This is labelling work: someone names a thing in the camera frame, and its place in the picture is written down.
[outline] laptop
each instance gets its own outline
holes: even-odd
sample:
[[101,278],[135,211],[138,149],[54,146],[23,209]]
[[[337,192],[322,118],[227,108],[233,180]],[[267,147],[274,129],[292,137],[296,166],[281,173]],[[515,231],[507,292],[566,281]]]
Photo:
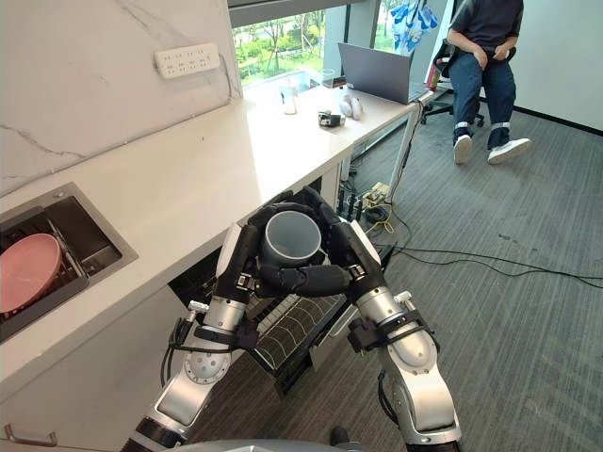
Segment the laptop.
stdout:
[[410,82],[411,59],[339,42],[339,54],[352,89],[408,105],[424,94],[422,83]]

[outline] chair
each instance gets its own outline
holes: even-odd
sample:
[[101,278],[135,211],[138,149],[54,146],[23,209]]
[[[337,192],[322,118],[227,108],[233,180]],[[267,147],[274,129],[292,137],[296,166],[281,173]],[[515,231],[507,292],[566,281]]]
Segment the chair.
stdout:
[[[515,49],[515,48],[512,48],[510,50],[509,58],[508,58],[509,60],[511,58],[513,58],[516,50],[517,49]],[[449,69],[450,61],[452,61],[452,59],[454,57],[455,51],[456,51],[456,47],[454,47],[452,44],[450,44],[447,40],[443,40],[440,50],[438,50],[437,54],[435,54],[435,58],[433,59],[433,65],[438,69],[438,71],[441,72],[442,76],[445,78],[450,78],[448,69]],[[478,123],[477,123],[478,127],[483,127],[483,115],[481,115],[479,113],[479,111],[480,110],[478,108],[478,112],[476,113],[475,117],[478,119]],[[423,115],[421,116],[421,124],[427,123],[428,116],[439,115],[440,113],[447,113],[447,112],[449,115],[452,115],[454,113],[453,104],[448,103],[448,102],[440,102],[440,101],[430,102],[430,104],[426,105],[425,109],[423,110]]]

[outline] person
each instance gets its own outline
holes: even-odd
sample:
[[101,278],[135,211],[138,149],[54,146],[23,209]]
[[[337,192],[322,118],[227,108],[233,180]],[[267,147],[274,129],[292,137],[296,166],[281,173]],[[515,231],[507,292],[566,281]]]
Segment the person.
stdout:
[[509,54],[517,44],[523,16],[522,0],[464,0],[452,19],[448,43],[456,47],[449,63],[454,88],[454,163],[465,163],[473,150],[473,123],[485,89],[492,129],[488,163],[498,164],[528,151],[527,138],[510,140],[515,82]]

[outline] robotic hand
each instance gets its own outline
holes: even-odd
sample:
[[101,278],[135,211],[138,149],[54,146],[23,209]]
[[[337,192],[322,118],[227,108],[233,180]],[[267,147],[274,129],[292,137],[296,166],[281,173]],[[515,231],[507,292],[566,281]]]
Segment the robotic hand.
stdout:
[[[407,450],[460,450],[461,429],[448,387],[437,368],[436,343],[410,301],[410,294],[392,296],[379,255],[357,222],[342,220],[310,187],[301,192],[301,202],[290,202],[291,195],[279,195],[251,217],[247,225],[241,228],[234,224],[229,230],[220,252],[216,290],[210,304],[192,302],[190,316],[172,335],[178,348],[188,351],[182,369],[165,386],[122,451],[157,451],[187,441],[211,389],[228,370],[231,351],[252,348],[257,341],[255,325],[244,316],[251,292],[260,297],[345,293],[362,316],[350,323],[348,338],[356,352],[379,350],[394,389],[393,408],[385,398],[381,402],[399,424]],[[260,263],[267,224],[284,211],[305,214],[318,225],[329,265],[320,264],[324,260],[320,251],[301,267]],[[196,328],[192,344],[184,347],[199,313],[204,314],[203,323]],[[279,443],[270,445],[274,449]]]

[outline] white marble tile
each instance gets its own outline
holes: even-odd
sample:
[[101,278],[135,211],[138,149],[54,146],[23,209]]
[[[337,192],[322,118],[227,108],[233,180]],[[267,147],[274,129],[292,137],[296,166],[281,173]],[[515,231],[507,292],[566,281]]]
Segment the white marble tile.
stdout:
[[[2,194],[241,97],[222,0],[8,0],[0,21]],[[208,41],[218,69],[155,70],[154,51]]]

